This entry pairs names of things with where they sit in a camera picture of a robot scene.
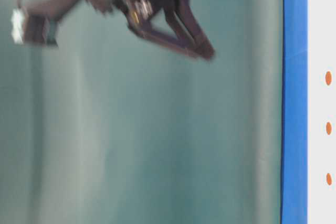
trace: white surface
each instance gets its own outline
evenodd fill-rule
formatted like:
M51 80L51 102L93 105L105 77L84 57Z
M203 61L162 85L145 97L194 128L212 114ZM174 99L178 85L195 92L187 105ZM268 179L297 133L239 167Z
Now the white surface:
M308 223L335 223L336 205L336 6L308 0ZM327 86L325 75L333 82ZM328 135L326 124L333 132ZM327 184L327 173L333 179Z

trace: blue tape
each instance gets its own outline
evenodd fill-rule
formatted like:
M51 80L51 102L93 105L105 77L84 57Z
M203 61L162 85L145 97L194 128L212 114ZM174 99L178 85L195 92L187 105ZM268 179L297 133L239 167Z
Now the blue tape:
M281 223L307 224L308 0L283 0Z

